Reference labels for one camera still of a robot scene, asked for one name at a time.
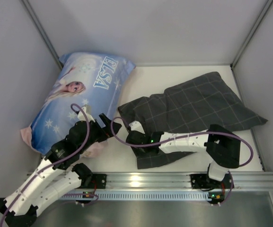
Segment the grey checked pillowcase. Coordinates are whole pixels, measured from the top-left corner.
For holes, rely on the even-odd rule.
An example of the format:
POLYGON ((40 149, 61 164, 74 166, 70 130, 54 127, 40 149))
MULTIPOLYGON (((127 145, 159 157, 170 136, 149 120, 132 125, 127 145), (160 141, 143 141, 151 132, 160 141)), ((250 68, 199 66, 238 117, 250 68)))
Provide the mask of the grey checked pillowcase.
POLYGON ((210 72, 118 107, 126 123, 139 121, 146 134, 189 133, 217 124, 228 131, 264 125, 267 119, 244 106, 218 72, 210 72))

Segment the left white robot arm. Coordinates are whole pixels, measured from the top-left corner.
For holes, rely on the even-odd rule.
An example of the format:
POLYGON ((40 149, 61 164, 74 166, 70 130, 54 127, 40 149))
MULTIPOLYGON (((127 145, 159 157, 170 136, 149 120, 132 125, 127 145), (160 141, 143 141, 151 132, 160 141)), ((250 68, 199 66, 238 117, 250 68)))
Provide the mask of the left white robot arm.
POLYGON ((105 114, 99 117, 104 127, 96 121, 76 122, 64 139, 51 146, 29 178, 14 193, 0 198, 2 224, 30 227, 60 197, 92 182, 92 171, 77 163, 80 155, 94 143, 113 137, 121 128, 121 124, 112 122, 105 114))

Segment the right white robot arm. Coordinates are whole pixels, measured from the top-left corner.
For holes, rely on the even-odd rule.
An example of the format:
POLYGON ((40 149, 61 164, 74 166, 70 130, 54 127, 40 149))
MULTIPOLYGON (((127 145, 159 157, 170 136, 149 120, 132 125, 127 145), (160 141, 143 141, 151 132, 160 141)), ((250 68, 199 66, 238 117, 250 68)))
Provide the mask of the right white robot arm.
POLYGON ((194 153, 205 153, 212 158, 207 168, 208 182, 221 182, 228 170, 239 168, 241 141, 217 124, 197 133, 158 131, 147 135, 131 130, 126 143, 131 145, 138 169, 165 166, 194 153))

